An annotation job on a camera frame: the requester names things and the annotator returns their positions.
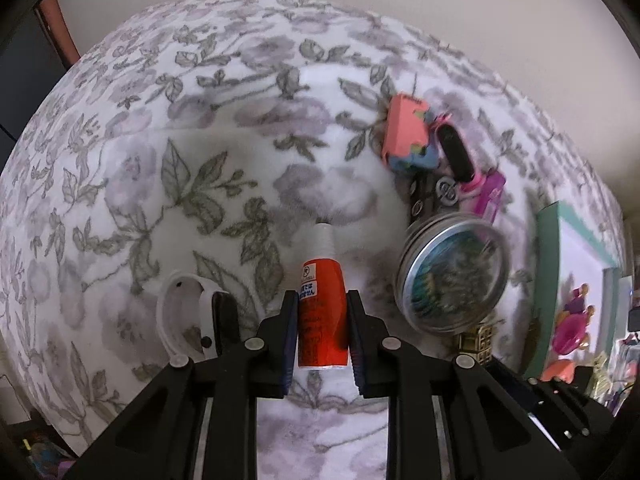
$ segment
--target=white plastic object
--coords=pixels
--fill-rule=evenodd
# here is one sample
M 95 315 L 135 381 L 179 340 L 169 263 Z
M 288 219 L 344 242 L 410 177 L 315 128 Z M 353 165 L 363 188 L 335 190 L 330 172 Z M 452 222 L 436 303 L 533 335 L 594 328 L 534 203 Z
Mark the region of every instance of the white plastic object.
M 213 330 L 212 301 L 216 292 L 223 292 L 216 283 L 190 272 L 176 270 L 164 280 L 158 303 L 156 304 L 156 326 L 160 341 L 174 362 L 181 360 L 174 356 L 190 357 L 194 361 L 201 361 L 202 355 L 192 348 L 181 334 L 174 333 L 170 322 L 169 312 L 172 308 L 179 308 L 183 302 L 198 302 L 200 313 L 200 338 L 211 339 L 209 348 L 202 348 L 205 359 L 218 357 L 216 352 L 216 338 Z

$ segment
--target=jar lid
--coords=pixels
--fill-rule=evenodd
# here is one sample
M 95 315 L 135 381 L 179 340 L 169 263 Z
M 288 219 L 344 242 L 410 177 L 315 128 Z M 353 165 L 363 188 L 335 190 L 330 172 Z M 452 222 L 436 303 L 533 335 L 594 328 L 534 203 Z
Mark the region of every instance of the jar lid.
M 396 303 L 420 332 L 464 332 L 498 303 L 509 269 L 508 245 L 491 224 L 466 213 L 434 216 L 410 230 Z

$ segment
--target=silver screw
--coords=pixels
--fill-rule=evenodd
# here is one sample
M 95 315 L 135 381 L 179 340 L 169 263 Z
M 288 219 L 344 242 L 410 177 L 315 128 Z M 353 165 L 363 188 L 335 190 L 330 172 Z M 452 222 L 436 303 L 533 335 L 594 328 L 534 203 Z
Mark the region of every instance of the silver screw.
M 458 357 L 456 357 L 456 364 L 460 368 L 469 370 L 470 368 L 474 367 L 474 365 L 476 364 L 476 360 L 473 359 L 470 355 L 460 354 Z
M 169 358 L 172 368 L 184 368 L 189 364 L 189 357 L 185 354 L 174 354 Z
M 244 347 L 247 350 L 261 350 L 264 347 L 264 341 L 259 337 L 252 337 L 244 342 Z
M 398 350 L 402 342 L 397 337 L 385 337 L 382 340 L 382 347 L 387 350 Z

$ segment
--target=orange and blue box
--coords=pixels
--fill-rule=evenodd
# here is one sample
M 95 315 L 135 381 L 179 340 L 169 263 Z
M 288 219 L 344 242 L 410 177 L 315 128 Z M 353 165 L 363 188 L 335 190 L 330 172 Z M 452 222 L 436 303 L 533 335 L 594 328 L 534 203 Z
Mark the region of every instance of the orange and blue box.
M 420 99 L 405 94 L 391 98 L 382 160 L 392 170 L 412 172 L 438 167 L 438 148 L 424 121 L 428 111 L 429 105 Z

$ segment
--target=mint green frame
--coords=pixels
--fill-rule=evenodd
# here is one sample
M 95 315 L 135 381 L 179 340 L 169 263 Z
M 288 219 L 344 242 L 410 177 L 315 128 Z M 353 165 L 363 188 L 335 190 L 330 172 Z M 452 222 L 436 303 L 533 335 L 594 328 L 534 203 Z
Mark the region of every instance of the mint green frame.
M 620 269 L 615 260 L 607 253 L 603 243 L 598 240 L 568 204 L 555 202 L 538 213 L 538 268 L 536 270 L 534 306 L 532 319 L 540 322 L 540 338 L 536 344 L 536 352 L 524 377 L 540 377 L 545 367 L 546 354 L 549 350 L 556 320 L 556 302 L 560 286 L 560 220 L 564 219 L 574 230 L 596 251 L 598 256 L 612 271 L 609 333 L 607 334 L 607 354 L 613 343 L 615 317 L 618 309 L 618 279 Z

